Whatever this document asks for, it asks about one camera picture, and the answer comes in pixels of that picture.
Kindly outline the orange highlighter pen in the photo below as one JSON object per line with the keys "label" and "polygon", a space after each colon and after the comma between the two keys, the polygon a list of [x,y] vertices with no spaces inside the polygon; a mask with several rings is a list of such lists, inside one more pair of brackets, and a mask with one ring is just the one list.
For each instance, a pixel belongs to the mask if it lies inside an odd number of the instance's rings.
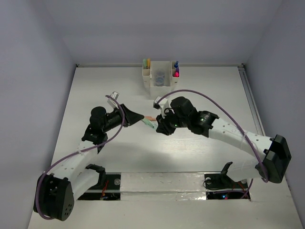
{"label": "orange highlighter pen", "polygon": [[145,118],[152,121],[152,122],[156,121],[156,118],[151,117],[151,116],[145,116]]}

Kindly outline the black pink highlighter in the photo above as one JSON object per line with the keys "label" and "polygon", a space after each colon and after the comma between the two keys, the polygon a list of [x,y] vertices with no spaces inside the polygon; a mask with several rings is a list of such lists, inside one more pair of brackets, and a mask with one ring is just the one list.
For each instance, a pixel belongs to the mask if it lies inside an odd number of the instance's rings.
{"label": "black pink highlighter", "polygon": [[180,76],[179,72],[175,72],[175,74],[173,76],[178,78]]}

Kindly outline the yellow highlighter cap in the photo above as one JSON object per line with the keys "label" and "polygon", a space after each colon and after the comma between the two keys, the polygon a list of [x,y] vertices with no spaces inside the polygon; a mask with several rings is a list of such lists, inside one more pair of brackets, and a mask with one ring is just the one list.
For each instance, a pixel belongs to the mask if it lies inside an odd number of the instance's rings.
{"label": "yellow highlighter cap", "polygon": [[150,66],[151,66],[151,59],[148,58],[147,59],[147,69],[150,69]]}

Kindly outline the silver foil strip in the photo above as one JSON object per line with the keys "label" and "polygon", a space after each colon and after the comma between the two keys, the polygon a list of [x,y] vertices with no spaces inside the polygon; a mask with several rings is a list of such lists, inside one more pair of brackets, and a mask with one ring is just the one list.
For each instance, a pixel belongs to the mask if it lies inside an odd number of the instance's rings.
{"label": "silver foil strip", "polygon": [[122,173],[122,201],[203,201],[206,188],[201,172]]}

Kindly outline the green highlighter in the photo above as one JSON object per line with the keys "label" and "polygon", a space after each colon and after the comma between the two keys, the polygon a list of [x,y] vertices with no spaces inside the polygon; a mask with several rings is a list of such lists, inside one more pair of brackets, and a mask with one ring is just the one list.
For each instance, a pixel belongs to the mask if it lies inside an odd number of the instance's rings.
{"label": "green highlighter", "polygon": [[156,123],[154,123],[153,121],[147,119],[147,118],[144,118],[142,119],[142,122],[147,125],[148,127],[152,128],[153,130],[156,130],[158,125]]}
{"label": "green highlighter", "polygon": [[147,59],[143,59],[143,69],[147,69]]}

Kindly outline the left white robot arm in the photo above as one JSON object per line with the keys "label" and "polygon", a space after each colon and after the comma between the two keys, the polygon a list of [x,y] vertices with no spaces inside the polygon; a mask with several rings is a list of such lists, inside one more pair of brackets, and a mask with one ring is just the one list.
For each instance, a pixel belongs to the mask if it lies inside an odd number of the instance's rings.
{"label": "left white robot arm", "polygon": [[46,220],[65,221],[75,201],[87,190],[107,188],[105,168],[96,164],[96,160],[104,146],[114,139],[107,136],[110,130],[133,125],[130,114],[124,104],[111,113],[101,106],[92,109],[78,150],[56,161],[38,178],[34,212]]}

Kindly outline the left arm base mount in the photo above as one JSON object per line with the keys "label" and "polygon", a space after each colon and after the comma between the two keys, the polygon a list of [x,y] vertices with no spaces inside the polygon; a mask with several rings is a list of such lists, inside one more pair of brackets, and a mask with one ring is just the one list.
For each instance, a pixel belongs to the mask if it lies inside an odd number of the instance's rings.
{"label": "left arm base mount", "polygon": [[121,199],[121,174],[108,173],[103,184],[89,188],[78,200],[116,201]]}

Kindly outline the clear jar of paperclips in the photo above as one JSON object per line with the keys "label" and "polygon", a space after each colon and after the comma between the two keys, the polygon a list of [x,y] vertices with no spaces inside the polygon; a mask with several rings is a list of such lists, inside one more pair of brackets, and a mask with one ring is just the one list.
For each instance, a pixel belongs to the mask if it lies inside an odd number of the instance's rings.
{"label": "clear jar of paperclips", "polygon": [[156,77],[155,78],[155,86],[164,86],[165,78],[164,77]]}

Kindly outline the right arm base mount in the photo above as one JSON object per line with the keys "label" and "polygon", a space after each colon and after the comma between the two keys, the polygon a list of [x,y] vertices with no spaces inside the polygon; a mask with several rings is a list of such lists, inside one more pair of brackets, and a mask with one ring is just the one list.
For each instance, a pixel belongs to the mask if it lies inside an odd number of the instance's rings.
{"label": "right arm base mount", "polygon": [[247,192],[247,183],[235,182],[227,176],[228,169],[232,164],[232,162],[226,163],[219,173],[204,175],[203,187],[206,189],[208,200],[251,199],[249,192]]}

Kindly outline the cream perforated organizer basket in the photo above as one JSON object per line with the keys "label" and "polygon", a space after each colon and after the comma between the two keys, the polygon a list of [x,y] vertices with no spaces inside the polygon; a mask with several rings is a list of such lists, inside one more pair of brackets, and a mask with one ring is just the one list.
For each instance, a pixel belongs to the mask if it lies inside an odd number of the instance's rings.
{"label": "cream perforated organizer basket", "polygon": [[151,99],[164,96],[174,90],[180,79],[178,61],[151,61],[143,59],[142,78]]}

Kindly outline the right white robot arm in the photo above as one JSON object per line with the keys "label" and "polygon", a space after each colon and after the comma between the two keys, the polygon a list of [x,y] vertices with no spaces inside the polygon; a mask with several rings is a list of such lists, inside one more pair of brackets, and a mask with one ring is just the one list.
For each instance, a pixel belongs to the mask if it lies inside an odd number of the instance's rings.
{"label": "right white robot arm", "polygon": [[198,111],[183,96],[171,102],[158,96],[153,107],[161,111],[156,117],[158,133],[171,135],[177,128],[187,128],[193,134],[227,143],[253,157],[241,164],[225,164],[219,175],[219,181],[224,187],[230,187],[243,179],[258,177],[271,183],[282,182],[292,158],[283,136],[271,138],[245,131],[214,113]]}

